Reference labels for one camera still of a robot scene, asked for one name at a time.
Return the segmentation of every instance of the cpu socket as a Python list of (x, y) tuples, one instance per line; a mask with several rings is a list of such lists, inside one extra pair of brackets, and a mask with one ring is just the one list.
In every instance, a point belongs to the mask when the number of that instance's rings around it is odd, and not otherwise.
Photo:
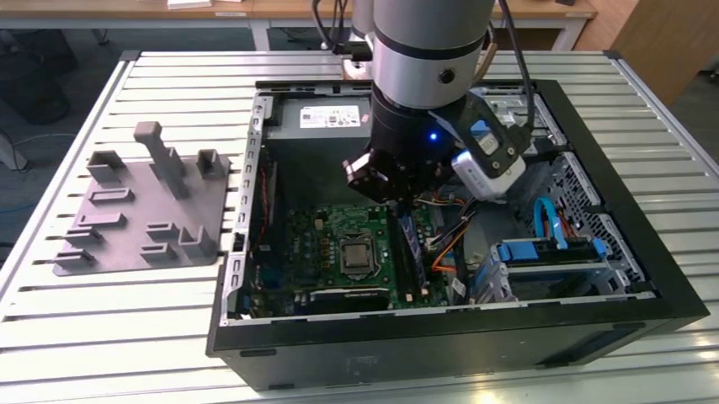
[(365, 278), (373, 268), (372, 236), (343, 237), (339, 240), (340, 272), (351, 279)]

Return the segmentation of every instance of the motherboard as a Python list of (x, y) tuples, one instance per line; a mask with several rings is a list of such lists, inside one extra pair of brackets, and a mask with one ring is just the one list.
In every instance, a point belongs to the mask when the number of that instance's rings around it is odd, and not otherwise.
[[(423, 240), (435, 235), (431, 214), (423, 207), (413, 216)], [(387, 206), (289, 210), (281, 264), (260, 268), (261, 289), (252, 297), (256, 314), (277, 317), (447, 305), (440, 274), (411, 293), (413, 279), (399, 257), (403, 234), (392, 221)]]

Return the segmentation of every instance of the power supply label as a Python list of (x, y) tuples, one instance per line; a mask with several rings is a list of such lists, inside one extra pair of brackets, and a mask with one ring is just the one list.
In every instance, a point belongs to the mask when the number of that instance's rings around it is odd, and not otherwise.
[(360, 125), (360, 107), (357, 105), (304, 107), (300, 109), (301, 129), (356, 128)]

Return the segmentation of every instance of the slotted metal worktable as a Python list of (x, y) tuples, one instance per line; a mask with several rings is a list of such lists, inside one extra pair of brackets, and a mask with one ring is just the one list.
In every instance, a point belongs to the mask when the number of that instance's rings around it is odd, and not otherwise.
[[(229, 156), (225, 206), (233, 207), (255, 81), (340, 79), (340, 62), (321, 52), (147, 52), (117, 64), (0, 271), (0, 402), (716, 400), (719, 170), (621, 61), (601, 53), (529, 52), (527, 60), (535, 78), (561, 83), (711, 317), (583, 367), (256, 393), (220, 359), (204, 356), (221, 259), (205, 267), (65, 278), (48, 260), (89, 185), (92, 151), (148, 158), (132, 128), (157, 120), (183, 156), (205, 148)], [(496, 57), (488, 78), (519, 78), (511, 54)], [(225, 212), (224, 229), (231, 217)]]

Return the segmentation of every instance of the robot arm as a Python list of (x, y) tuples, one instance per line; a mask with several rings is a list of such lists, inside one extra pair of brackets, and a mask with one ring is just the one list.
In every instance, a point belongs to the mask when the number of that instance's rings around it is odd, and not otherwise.
[[(523, 173), (528, 131), (501, 125), (468, 92), (493, 6), (495, 0), (373, 2), (371, 140), (344, 169), (349, 187), (396, 202), (400, 215), (453, 173), (477, 199), (503, 194)], [(479, 140), (477, 120), (491, 129)]]

